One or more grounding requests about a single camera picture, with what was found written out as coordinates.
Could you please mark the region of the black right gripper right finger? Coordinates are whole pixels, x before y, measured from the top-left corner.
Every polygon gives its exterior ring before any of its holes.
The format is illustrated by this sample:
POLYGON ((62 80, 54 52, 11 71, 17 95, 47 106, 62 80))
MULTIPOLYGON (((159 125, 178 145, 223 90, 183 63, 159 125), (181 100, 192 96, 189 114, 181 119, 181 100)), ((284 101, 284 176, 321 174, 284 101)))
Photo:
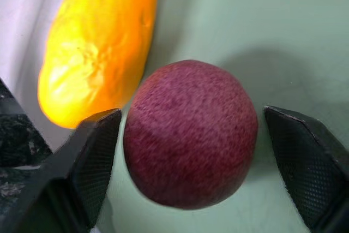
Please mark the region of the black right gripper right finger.
POLYGON ((349 151, 319 120, 274 106, 264 117, 276 163, 311 233, 349 233, 349 151))

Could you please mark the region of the dark speckled block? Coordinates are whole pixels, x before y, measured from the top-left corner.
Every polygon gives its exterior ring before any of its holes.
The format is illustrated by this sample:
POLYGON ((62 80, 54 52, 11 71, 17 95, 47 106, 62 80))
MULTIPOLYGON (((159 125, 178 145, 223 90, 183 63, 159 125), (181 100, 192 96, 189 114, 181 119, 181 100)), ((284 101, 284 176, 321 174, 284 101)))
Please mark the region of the dark speckled block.
POLYGON ((0 219, 51 149, 0 79, 0 219))

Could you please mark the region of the red apple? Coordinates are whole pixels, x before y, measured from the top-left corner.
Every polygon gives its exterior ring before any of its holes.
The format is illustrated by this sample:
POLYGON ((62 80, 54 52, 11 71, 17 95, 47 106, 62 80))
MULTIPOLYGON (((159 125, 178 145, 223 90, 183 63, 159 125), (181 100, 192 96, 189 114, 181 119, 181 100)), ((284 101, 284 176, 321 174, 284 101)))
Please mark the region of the red apple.
POLYGON ((194 210, 222 202, 242 185, 257 132, 254 105, 231 73, 183 60, 158 69, 138 89, 124 156, 145 197, 194 210))

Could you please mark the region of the yellow orange mango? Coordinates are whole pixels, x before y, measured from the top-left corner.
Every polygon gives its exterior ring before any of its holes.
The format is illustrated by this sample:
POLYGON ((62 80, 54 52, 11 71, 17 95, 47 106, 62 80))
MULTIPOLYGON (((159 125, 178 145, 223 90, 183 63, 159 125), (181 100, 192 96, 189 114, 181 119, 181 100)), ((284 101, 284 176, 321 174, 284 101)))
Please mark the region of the yellow orange mango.
POLYGON ((38 80, 44 115, 73 129, 124 107, 145 69, 156 10, 157 0, 63 0, 38 80))

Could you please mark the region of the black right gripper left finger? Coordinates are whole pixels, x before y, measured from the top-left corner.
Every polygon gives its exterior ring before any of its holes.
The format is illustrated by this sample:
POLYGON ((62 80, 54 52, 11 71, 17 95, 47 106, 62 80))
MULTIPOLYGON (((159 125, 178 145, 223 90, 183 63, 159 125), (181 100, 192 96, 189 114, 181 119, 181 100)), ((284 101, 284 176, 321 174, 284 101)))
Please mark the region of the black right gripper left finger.
POLYGON ((35 168, 0 220, 0 233, 90 233, 109 187, 120 109, 82 121, 68 140, 35 168))

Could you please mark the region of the pale green plate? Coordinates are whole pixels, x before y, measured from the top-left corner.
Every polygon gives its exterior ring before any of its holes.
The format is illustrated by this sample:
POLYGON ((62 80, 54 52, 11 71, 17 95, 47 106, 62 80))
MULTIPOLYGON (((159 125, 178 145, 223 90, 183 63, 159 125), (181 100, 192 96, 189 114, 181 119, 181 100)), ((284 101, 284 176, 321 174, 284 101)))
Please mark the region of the pale green plate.
POLYGON ((167 208, 135 188, 119 141, 100 233, 309 233, 278 172, 263 108, 314 117, 349 149, 349 0, 158 0, 145 77, 183 59, 231 72, 248 92, 259 121, 249 173, 217 205, 167 208))

